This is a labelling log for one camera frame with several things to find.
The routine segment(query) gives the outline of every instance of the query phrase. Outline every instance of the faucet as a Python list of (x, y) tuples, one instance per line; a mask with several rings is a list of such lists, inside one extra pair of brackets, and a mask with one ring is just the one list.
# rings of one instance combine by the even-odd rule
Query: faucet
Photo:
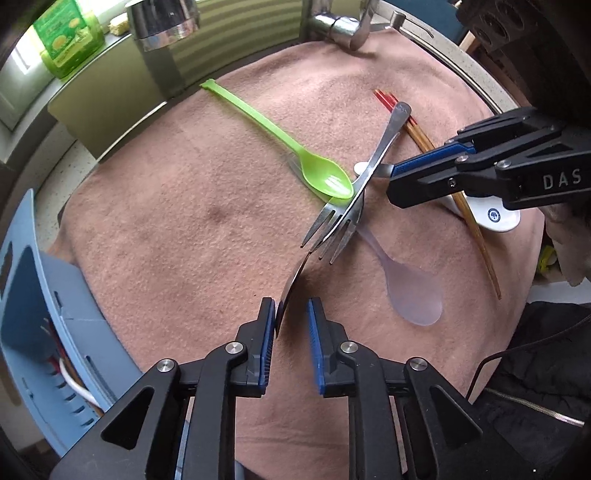
[(361, 20), (331, 13), (332, 2), (304, 0), (300, 38), (304, 41), (329, 38), (347, 50), (359, 50), (369, 36), (371, 19), (379, 0), (365, 0)]

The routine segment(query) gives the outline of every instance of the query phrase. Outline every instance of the zipper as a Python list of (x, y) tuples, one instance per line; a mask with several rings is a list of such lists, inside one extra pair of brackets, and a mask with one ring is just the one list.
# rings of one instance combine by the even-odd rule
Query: zipper
[(557, 411), (550, 410), (549, 408), (546, 408), (546, 407), (542, 407), (541, 405), (537, 405), (535, 403), (532, 403), (529, 400), (524, 400), (523, 398), (514, 397), (513, 395), (507, 395), (506, 393), (499, 392), (498, 390), (494, 390), (492, 388), (485, 388), (484, 390), (488, 393), (492, 393), (494, 395), (497, 395), (498, 397), (504, 398), (505, 400), (513, 401), (513, 402), (518, 403), (520, 405), (524, 405), (526, 407), (529, 407), (532, 410), (543, 413), (544, 415), (548, 415), (549, 417), (552, 417), (553, 419), (568, 423), (569, 425), (574, 425), (575, 427), (583, 427), (583, 425), (585, 425), (585, 422), (583, 422), (581, 420), (577, 420), (577, 419), (574, 419), (573, 417), (562, 415), (561, 413), (558, 413)]

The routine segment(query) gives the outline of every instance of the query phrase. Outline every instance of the blue plastic container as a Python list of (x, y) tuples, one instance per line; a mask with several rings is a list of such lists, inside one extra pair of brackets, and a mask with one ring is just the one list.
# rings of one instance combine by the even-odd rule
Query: blue plastic container
[(23, 198), (0, 249), (0, 346), (23, 402), (63, 456), (98, 415), (48, 362), (58, 358), (45, 319), (86, 388), (107, 410), (141, 376), (102, 316), (82, 272), (40, 252), (33, 191)]

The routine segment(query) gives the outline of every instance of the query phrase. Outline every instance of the chopsticks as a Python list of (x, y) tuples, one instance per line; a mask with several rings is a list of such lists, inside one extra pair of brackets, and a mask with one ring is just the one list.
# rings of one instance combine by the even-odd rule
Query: chopsticks
[[(398, 103), (398, 99), (392, 93), (385, 93), (381, 90), (374, 90), (374, 95), (390, 111), (392, 111), (394, 106)], [(408, 121), (404, 125), (404, 128), (406, 129), (410, 137), (414, 140), (414, 142), (418, 145), (421, 152), (426, 153), (428, 151), (435, 149), (433, 142), (431, 142), (429, 137), (425, 134), (425, 132), (419, 126), (419, 124), (413, 116), (409, 117)], [(499, 285), (499, 280), (496, 277), (495, 267), (492, 264), (491, 256), (489, 255), (488, 250), (486, 249), (484, 237), (482, 236), (482, 232), (480, 231), (480, 226), (476, 223), (474, 214), (472, 213), (472, 210), (470, 210), (470, 206), (468, 205), (468, 202), (466, 201), (464, 194), (462, 192), (456, 192), (452, 194), (452, 198), (457, 208), (462, 213), (462, 216), (466, 221), (468, 230), (470, 230), (470, 233), (472, 234), (472, 237), (474, 238), (476, 245), (478, 246), (478, 250), (480, 250), (480, 254), (486, 265), (486, 270), (488, 271), (488, 275), (495, 288), (496, 296), (500, 300), (501, 286)]]

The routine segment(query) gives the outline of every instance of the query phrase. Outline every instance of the dish soap bottle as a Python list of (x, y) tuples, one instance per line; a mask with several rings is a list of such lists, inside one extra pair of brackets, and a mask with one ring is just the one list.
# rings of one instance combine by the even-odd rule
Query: dish soap bottle
[(62, 79), (105, 44), (100, 23), (91, 10), (84, 13), (76, 0), (57, 0), (36, 22), (41, 59)]

